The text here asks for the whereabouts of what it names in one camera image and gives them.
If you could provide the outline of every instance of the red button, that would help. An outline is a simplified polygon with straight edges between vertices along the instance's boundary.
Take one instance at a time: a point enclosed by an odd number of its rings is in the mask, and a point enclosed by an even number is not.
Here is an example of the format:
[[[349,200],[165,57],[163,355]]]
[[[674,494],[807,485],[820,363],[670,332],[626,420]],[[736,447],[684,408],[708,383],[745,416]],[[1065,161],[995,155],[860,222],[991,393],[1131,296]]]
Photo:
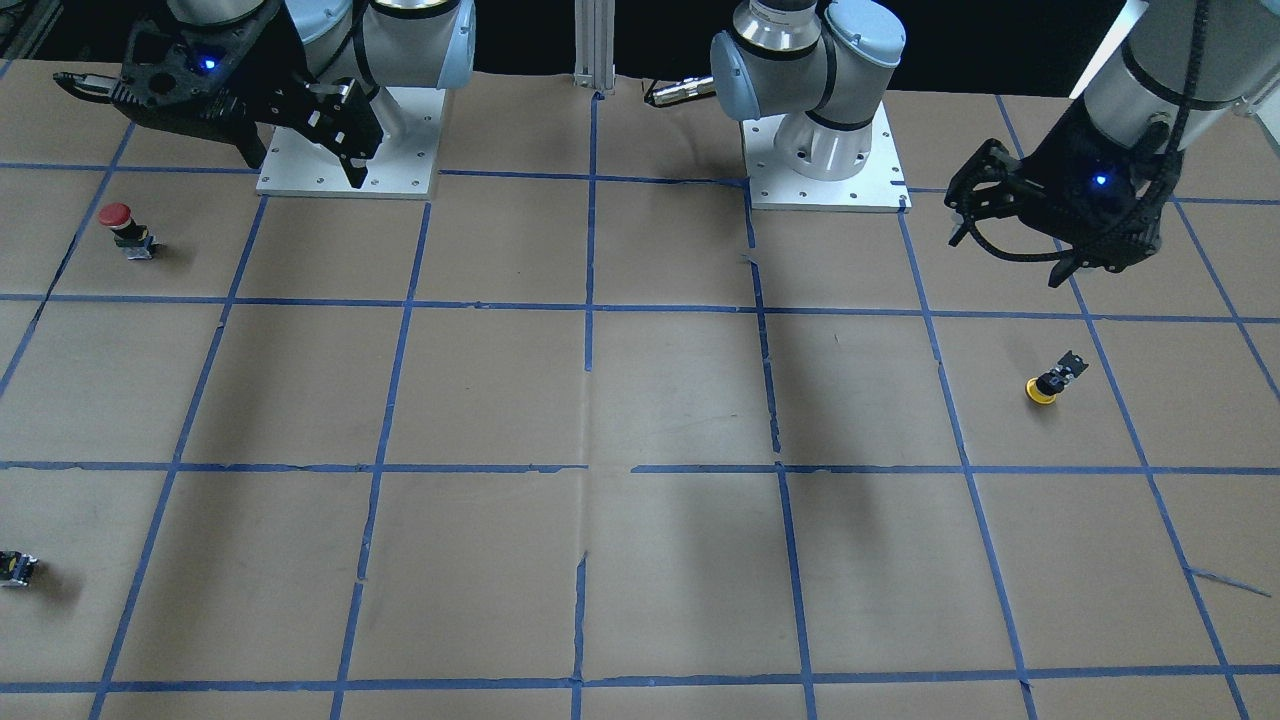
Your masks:
[[[129,223],[133,214],[124,202],[113,202],[97,211],[97,222],[109,228],[118,228]]]

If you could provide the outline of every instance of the black background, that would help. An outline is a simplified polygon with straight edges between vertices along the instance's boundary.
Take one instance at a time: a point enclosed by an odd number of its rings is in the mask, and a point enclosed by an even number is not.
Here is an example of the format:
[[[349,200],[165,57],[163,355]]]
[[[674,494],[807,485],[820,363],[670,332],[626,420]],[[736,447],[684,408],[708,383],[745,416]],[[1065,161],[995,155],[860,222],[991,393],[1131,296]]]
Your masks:
[[[132,18],[151,0],[64,0],[44,59],[119,61]],[[620,74],[709,74],[712,36],[739,0],[617,0]],[[879,0],[906,27],[897,90],[1065,96],[1124,0]],[[476,69],[573,72],[572,0],[476,0]]]

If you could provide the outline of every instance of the metal base plate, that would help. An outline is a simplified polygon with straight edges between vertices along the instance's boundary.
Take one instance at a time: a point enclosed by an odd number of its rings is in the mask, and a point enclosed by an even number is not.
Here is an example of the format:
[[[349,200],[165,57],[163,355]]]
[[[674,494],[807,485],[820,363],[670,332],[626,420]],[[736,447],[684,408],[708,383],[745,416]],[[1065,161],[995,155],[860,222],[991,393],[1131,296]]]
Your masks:
[[[288,128],[275,128],[257,178],[259,195],[429,200],[444,119],[444,90],[384,87],[404,113],[406,132],[378,149],[364,187],[351,187],[338,159]]]
[[[846,181],[817,181],[787,167],[773,150],[782,115],[742,123],[742,152],[751,177],[751,206],[760,210],[897,213],[911,209],[897,146],[884,105],[872,120],[872,151],[861,172]]]

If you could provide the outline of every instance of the black electronic component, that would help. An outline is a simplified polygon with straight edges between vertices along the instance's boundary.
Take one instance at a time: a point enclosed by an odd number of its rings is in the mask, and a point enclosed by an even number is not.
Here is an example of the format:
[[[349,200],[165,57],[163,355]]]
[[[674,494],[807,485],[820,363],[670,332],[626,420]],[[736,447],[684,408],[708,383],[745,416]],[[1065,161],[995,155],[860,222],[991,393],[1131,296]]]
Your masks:
[[[0,588],[24,588],[31,584],[40,559],[15,550],[0,550]]]

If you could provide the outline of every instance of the black cable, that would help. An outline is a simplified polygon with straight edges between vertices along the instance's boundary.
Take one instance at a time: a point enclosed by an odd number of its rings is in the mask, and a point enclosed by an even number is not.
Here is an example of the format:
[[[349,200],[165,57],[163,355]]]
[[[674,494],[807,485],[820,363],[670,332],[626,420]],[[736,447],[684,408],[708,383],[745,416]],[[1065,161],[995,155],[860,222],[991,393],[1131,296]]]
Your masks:
[[[1165,145],[1165,155],[1160,163],[1160,170],[1156,177],[1147,186],[1147,191],[1134,202],[1129,213],[1125,214],[1117,223],[1111,225],[1110,229],[1105,231],[1102,234],[1094,240],[1078,245],[1071,250],[1060,250],[1057,252],[1009,252],[1001,250],[992,245],[982,232],[978,231],[978,223],[973,219],[972,201],[974,188],[983,182],[992,182],[989,179],[979,179],[978,182],[969,186],[969,188],[960,196],[957,202],[957,211],[960,213],[960,223],[964,229],[973,236],[973,240],[979,247],[987,252],[995,255],[1001,260],[1007,260],[1010,263],[1048,263],[1055,260],[1064,260],[1079,255],[1080,252],[1111,242],[1120,237],[1123,233],[1129,232],[1129,225],[1139,215],[1151,211],[1151,206],[1157,201],[1164,202],[1167,197],[1167,192],[1172,191],[1169,178],[1174,173],[1174,165],[1178,163],[1178,147],[1183,141],[1183,132],[1187,129],[1187,122],[1190,118],[1193,97],[1196,96],[1196,88],[1199,85],[1201,67],[1204,61],[1204,35],[1208,28],[1208,3],[1210,0],[1197,0],[1196,13],[1192,24],[1192,44],[1190,51],[1187,58],[1187,76],[1183,81],[1183,96],[1178,104],[1178,115],[1174,118],[1174,127],[1169,135],[1169,142]],[[1001,173],[1000,182],[1004,179],[1004,173]]]

